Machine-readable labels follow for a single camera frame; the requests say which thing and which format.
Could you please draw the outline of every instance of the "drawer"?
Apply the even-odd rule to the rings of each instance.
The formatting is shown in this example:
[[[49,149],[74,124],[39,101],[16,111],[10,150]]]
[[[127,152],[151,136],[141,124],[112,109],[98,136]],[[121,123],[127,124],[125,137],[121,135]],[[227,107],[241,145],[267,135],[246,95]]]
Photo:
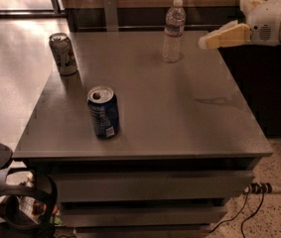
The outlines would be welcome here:
[[[138,172],[51,175],[58,202],[168,200],[239,196],[252,171]]]
[[[200,238],[210,232],[207,226],[154,226],[154,227],[108,227],[77,228],[77,238]]]
[[[79,203],[61,207],[70,227],[192,225],[219,222],[226,210],[210,200]]]

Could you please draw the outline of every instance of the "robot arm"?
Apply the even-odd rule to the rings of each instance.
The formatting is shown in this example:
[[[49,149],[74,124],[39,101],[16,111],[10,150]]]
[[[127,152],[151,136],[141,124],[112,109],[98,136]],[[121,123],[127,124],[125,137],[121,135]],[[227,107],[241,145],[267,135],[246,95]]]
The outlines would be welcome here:
[[[240,46],[250,41],[250,35],[251,32],[248,25],[232,21],[218,30],[201,37],[199,46],[204,50]]]
[[[245,44],[281,44],[281,0],[240,0],[245,24],[232,21],[199,40],[201,49],[235,47]]]

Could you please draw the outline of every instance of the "wire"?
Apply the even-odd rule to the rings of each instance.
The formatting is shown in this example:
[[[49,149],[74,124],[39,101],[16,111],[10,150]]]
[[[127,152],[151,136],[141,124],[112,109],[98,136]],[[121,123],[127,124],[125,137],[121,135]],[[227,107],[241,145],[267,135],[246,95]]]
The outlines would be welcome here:
[[[241,209],[238,211],[238,213],[231,219],[227,219],[227,220],[223,220],[222,222],[220,222],[214,229],[212,229],[210,231],[210,234],[213,233],[214,231],[216,231],[216,229],[223,223],[226,223],[226,222],[230,222],[230,221],[233,221],[239,214],[240,212],[243,210],[243,208],[246,206],[246,203],[247,203],[247,200],[248,200],[248,196],[249,196],[249,193],[246,194],[246,197],[245,197],[245,201],[241,207]]]
[[[265,198],[265,193],[264,191],[262,191],[262,197],[261,197],[261,201],[257,207],[257,209],[255,210],[255,212],[253,212],[249,217],[247,217],[246,219],[244,219],[241,223],[241,226],[240,226],[240,229],[241,229],[241,234],[242,234],[242,237],[243,238],[246,238],[244,232],[243,232],[243,225],[245,224],[246,221],[248,221],[249,219],[253,218],[257,213],[258,211],[260,210],[262,204],[263,204],[263,201],[264,201],[264,198]]]
[[[76,238],[74,235],[61,235],[59,238]]]

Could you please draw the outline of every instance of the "water bottle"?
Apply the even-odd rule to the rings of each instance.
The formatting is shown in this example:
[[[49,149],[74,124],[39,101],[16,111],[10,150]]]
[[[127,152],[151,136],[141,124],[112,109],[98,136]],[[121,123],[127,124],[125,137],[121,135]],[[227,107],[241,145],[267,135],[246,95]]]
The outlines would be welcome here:
[[[163,60],[174,62],[180,56],[181,36],[186,23],[186,12],[183,9],[182,0],[174,0],[166,16],[164,28]]]

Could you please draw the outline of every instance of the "can lid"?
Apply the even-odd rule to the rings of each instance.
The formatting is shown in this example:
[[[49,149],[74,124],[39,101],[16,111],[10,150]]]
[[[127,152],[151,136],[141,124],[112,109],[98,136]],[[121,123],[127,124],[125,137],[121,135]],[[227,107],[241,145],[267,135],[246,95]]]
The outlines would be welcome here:
[[[88,92],[88,100],[94,103],[105,103],[113,97],[113,90],[109,86],[99,85]]]
[[[50,36],[50,41],[53,41],[53,42],[60,42],[64,39],[66,39],[68,37],[67,34],[65,33],[56,33],[56,34],[52,34]]]

